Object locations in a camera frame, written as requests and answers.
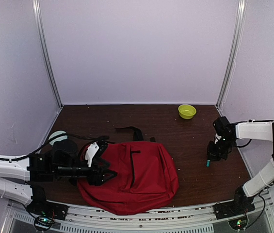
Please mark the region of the red backpack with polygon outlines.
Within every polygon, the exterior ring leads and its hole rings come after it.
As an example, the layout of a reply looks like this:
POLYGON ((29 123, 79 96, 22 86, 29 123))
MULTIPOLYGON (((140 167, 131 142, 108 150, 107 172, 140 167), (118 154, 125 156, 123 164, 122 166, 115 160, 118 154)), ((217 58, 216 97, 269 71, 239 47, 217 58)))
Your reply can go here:
POLYGON ((133 141, 108 145, 102 159, 117 176, 95 186, 79 178, 77 188, 91 206, 115 215, 127 216, 168 205, 178 188, 178 175, 172 157, 161 143, 145 141, 140 129, 133 141))

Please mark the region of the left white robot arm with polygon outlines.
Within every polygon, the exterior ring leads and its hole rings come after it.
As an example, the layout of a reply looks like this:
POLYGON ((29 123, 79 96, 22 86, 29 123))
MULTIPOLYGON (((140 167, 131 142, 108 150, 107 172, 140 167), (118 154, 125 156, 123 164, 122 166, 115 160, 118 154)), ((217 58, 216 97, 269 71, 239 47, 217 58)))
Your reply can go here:
POLYGON ((52 149, 45 153, 28 155, 0 155, 0 196, 32 205, 40 215, 51 212, 42 187, 34 182, 52 182, 68 178, 76 183, 86 178, 90 185, 100 186, 117 176, 110 163, 101 158, 108 147, 104 139, 95 139, 85 145, 82 152, 77 144, 62 136, 49 140, 52 149))

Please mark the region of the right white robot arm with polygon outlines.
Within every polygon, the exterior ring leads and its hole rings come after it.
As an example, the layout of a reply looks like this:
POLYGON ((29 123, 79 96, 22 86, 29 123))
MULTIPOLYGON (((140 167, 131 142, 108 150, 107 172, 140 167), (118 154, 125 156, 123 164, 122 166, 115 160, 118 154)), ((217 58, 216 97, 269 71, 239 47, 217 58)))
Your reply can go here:
POLYGON ((226 160, 233 149, 246 149, 245 155, 258 154, 260 171, 236 189, 230 210, 241 214, 253 198, 274 184, 274 119, 231 123, 225 116, 213 122, 214 139, 208 143, 207 163, 226 160))

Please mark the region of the yellow-green plastic bowl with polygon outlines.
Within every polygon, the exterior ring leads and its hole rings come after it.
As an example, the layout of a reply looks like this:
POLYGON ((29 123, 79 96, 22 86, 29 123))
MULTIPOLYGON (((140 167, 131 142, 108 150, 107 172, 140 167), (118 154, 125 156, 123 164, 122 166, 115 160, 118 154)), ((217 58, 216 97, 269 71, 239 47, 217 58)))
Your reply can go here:
POLYGON ((182 104, 178 107, 179 116, 183 119, 192 119, 197 110, 192 105, 182 104))

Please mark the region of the pale green ceramic bowl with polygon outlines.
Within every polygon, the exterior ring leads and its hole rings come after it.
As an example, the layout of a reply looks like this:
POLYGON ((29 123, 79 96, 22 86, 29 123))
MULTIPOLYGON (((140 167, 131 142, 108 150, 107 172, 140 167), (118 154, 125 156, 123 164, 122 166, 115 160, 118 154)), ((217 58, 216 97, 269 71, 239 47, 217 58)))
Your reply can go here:
POLYGON ((68 139, 68 136, 65 131, 55 131, 49 136, 48 143, 53 146, 56 142, 60 142, 66 139, 68 139))

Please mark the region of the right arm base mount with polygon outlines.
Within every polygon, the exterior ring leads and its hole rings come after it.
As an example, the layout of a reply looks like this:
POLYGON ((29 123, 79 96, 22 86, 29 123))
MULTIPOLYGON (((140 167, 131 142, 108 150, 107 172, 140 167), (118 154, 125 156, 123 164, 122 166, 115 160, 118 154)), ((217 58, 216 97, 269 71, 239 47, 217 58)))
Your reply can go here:
POLYGON ((220 220, 231 217, 232 219, 228 220, 231 229, 236 230, 237 232, 246 231, 261 218, 263 212, 265 211, 266 200, 261 195, 262 192, 263 189, 252 197, 248 197, 245 194, 243 187, 238 187, 234 193, 233 200, 228 202, 217 202, 215 205, 213 205, 216 219, 220 220), (263 208, 259 215, 253 221, 250 221, 248 213, 256 209, 253 204, 254 197, 256 196, 262 199, 263 208))

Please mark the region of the right aluminium frame post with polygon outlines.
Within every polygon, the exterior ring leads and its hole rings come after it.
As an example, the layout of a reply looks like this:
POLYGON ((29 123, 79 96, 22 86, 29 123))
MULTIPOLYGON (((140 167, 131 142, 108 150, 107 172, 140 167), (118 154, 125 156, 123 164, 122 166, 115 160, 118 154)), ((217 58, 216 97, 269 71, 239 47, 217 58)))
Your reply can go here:
POLYGON ((241 43, 243 24, 244 24, 244 18, 245 18, 246 2, 247 2, 246 0, 238 1, 236 21, 235 21, 234 34, 232 38, 230 53, 229 53, 229 57, 226 65, 223 82, 221 85, 221 90, 216 102, 216 108, 219 111, 222 111, 224 108, 224 102, 226 101, 232 76, 233 76, 233 72, 234 72, 236 56, 241 43))

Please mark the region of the aluminium frame post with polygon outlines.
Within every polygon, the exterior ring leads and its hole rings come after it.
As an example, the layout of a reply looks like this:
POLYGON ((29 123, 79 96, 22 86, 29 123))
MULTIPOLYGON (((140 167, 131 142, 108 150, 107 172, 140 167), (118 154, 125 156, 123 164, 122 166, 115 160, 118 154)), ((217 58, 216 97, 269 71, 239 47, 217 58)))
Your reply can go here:
POLYGON ((226 65, 223 82, 221 85, 221 90, 216 102, 216 108, 219 111, 222 111, 224 108, 224 102, 226 101, 232 76, 233 76, 233 72, 234 72, 236 56, 241 43, 243 24, 244 24, 244 18, 245 18, 246 2, 247 2, 246 0, 238 1, 236 21, 235 21, 234 34, 232 38, 230 53, 229 53, 229 57, 226 65))
POLYGON ((33 0, 32 6, 33 6, 33 13, 34 13, 35 21, 36 21, 38 34, 39 34, 39 40, 40 40, 40 44, 41 44, 42 55, 43 55, 48 79, 50 82, 50 86, 51 86, 53 95, 56 100, 56 104, 57 104, 58 108, 61 109, 63 107, 63 104, 62 104, 62 101, 61 101, 61 98, 59 95, 58 87, 57 87, 57 84, 56 84, 56 81, 54 78, 54 74, 53 74, 53 69, 51 66, 51 61, 50 61, 50 57, 49 57, 49 52, 48 52, 48 48, 47 48, 47 42, 46 42, 45 32, 44 32, 44 27, 43 27, 40 1, 33 0))

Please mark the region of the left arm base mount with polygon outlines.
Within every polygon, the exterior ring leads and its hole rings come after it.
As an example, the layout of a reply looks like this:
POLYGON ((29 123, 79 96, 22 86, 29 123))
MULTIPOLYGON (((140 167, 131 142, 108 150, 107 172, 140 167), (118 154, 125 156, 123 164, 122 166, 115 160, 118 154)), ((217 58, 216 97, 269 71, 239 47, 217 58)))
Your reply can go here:
POLYGON ((31 202, 24 205, 28 214, 33 217, 33 226, 39 232, 46 232, 55 224, 55 220, 65 220, 68 206, 47 201, 45 191, 37 185, 29 185, 31 202))

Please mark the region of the left aluminium frame post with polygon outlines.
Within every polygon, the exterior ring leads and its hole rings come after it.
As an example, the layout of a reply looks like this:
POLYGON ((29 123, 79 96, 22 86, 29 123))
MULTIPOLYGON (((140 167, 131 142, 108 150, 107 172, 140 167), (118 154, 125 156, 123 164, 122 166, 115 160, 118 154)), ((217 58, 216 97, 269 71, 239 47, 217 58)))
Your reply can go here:
POLYGON ((58 108, 61 109, 63 107, 63 104, 62 104, 62 101, 61 101, 61 98, 59 95, 58 87, 57 87, 57 84, 56 84, 56 81, 54 78, 54 74, 53 74, 53 69, 51 66, 51 61, 50 61, 50 57, 49 57, 49 52, 48 52, 48 48, 47 48, 47 42, 46 42, 45 32, 44 32, 44 27, 43 27, 40 1, 33 0, 32 6, 33 6, 33 13, 34 13, 35 21, 36 21, 38 34, 39 34, 39 40, 40 40, 40 44, 41 44, 42 55, 43 55, 48 79, 50 82, 50 86, 51 86, 53 95, 56 100, 56 104, 57 104, 58 108))

